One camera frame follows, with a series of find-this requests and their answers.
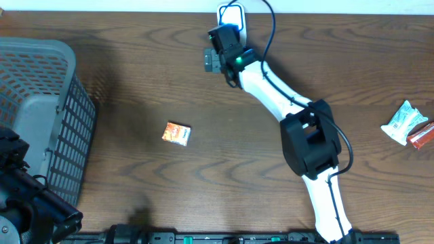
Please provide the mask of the orange small box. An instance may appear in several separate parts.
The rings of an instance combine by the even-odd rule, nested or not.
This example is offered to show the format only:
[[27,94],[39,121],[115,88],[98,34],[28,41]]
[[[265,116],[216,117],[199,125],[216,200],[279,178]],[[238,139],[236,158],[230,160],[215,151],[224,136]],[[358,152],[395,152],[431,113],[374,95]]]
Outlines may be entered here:
[[162,135],[162,140],[187,146],[191,135],[191,128],[185,125],[168,122]]

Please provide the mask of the teal wipes packet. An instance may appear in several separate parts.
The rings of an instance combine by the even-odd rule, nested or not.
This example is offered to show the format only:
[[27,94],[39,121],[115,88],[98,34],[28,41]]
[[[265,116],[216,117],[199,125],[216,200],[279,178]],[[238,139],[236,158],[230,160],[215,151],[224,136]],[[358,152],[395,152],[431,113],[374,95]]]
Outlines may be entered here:
[[412,107],[406,100],[393,115],[388,124],[380,128],[383,132],[402,146],[407,144],[408,134],[419,124],[427,122],[417,108]]

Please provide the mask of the red candy bar wrapper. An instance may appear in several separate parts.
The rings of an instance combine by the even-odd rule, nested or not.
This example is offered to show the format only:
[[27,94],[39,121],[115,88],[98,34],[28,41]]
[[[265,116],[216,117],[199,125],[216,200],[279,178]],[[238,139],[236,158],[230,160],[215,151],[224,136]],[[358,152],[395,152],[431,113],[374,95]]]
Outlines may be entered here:
[[433,122],[428,123],[417,132],[407,137],[407,141],[417,150],[433,140]]

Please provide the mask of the green lid jar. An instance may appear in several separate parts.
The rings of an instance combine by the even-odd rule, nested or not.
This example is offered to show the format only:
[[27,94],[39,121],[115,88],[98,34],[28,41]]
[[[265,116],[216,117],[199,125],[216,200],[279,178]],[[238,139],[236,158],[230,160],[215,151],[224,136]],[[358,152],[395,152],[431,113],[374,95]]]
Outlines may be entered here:
[[220,73],[221,63],[220,57],[215,49],[207,48],[203,51],[204,56],[204,69],[209,73]]

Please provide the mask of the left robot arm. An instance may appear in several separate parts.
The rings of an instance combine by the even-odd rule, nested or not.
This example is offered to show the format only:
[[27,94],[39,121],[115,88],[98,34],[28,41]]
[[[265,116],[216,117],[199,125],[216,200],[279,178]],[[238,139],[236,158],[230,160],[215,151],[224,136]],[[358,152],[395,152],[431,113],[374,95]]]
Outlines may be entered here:
[[117,224],[101,234],[81,234],[83,214],[48,188],[42,175],[27,173],[29,145],[1,128],[2,243],[148,243],[136,226]]

